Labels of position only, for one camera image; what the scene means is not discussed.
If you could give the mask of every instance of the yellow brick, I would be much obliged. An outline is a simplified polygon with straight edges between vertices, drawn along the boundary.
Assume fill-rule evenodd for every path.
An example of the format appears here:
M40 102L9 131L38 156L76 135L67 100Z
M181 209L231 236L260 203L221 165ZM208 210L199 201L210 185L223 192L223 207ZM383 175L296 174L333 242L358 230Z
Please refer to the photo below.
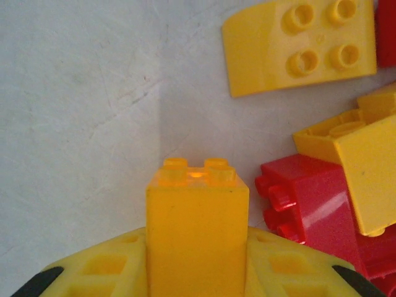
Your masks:
M372 0L279 0L223 25L233 97L377 72Z
M248 207L226 160L166 160L147 187L150 296L243 296Z
M293 135L299 153L343 166L362 235L396 223L396 84Z

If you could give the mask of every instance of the curved yellow block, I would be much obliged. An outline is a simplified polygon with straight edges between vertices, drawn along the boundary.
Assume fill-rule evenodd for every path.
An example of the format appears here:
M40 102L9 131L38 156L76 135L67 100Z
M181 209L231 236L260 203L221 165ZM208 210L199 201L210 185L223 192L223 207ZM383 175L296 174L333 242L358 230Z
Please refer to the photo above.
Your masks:
M223 25L233 97L377 72L372 0L279 0Z

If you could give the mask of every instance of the toy building block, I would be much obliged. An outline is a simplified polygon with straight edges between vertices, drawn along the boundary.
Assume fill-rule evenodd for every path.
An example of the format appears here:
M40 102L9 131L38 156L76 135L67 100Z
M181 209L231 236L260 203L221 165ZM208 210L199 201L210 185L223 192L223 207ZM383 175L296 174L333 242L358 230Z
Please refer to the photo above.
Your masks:
M233 97L377 72L372 0L279 0L225 21Z
M396 66L396 6L394 0L379 0L376 13L377 57L380 67Z
M243 296L249 188L224 159L167 159L147 188L150 296Z
M12 297L151 296L148 290L153 284L147 280L144 265L145 231L126 233L57 261ZM246 240L244 297L385 296L344 260L255 228L248 229ZM179 281L174 296L185 296L178 293L185 285ZM192 279L190 285L188 296L200 297L207 296L203 292L213 284L197 287Z
M348 186L340 165L292 155L261 165L256 188L269 198L270 230L351 262L366 275L359 256Z
M358 99L360 109L293 135L303 155L343 166L359 232L396 223L396 84Z

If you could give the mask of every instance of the yellow block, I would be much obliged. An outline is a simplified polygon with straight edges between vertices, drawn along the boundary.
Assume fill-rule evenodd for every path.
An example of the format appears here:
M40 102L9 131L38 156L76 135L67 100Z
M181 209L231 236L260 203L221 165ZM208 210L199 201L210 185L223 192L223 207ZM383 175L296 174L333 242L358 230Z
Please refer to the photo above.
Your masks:
M47 266L64 271L40 297L147 297L145 228Z
M165 160L146 196L150 296L243 296L248 208L226 160Z
M245 297L359 297L332 268L344 260L255 228L249 229Z
M362 235L396 223L396 85L293 135L299 153L343 166Z
M147 294L147 290L156 287L156 284L148 284L146 279L145 231L145 228L141 228L126 233L47 266L44 270L61 266L64 271L40 297L153 296ZM200 230L199 234L201 233L204 234L205 230ZM246 239L246 267L239 270L240 267L229 267L229 263L223 263L228 269L240 272L240 279L233 278L229 281L230 287L234 287L234 281L246 282L241 296L360 297L332 268L339 265L354 270L353 266L344 260L256 228L248 229ZM182 250L178 243L172 248L180 253L181 258L176 258L175 263L178 264L180 260L185 259L183 255L186 251ZM217 252L216 255L221 259L229 256L226 250ZM202 261L208 262L208 265L218 264L218 259L213 257ZM218 284L216 279L214 283L209 280L202 283L201 279L194 278L197 276L195 270L188 271L187 277L178 280L177 270L166 271L166 267L156 269L162 270L164 275L175 273L172 278L174 297L211 296L207 292ZM223 271L218 269L218 273L220 274L217 276L222 278ZM223 292L225 291L219 291L217 296L234 296L229 295L227 291L225 294Z
M372 0L279 0L223 25L233 97L377 72Z

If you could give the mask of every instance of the white table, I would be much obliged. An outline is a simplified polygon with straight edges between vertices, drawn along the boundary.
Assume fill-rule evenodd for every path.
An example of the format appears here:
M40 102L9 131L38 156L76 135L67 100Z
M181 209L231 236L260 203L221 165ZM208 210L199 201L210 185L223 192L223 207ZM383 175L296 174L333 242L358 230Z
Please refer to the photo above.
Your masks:
M220 26L258 2L2 1L0 296L144 226L145 185L166 157L229 159L252 189L250 224L265 228L259 165L395 79L231 99Z

